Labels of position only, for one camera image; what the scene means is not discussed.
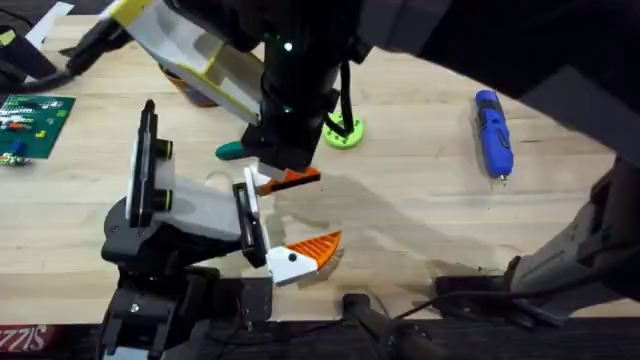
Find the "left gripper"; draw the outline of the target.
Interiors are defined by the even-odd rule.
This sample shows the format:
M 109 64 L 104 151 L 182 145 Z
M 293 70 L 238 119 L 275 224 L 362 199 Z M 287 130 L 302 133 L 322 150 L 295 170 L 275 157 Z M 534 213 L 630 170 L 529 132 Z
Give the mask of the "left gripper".
M 286 171 L 255 167 L 258 190 L 285 188 Z M 177 273 L 193 264 L 240 252 L 254 268 L 267 266 L 277 286 L 322 270 L 342 232 L 315 236 L 267 251 L 251 182 L 220 191 L 176 174 L 160 188 L 132 185 L 104 222 L 103 260 L 133 273 Z

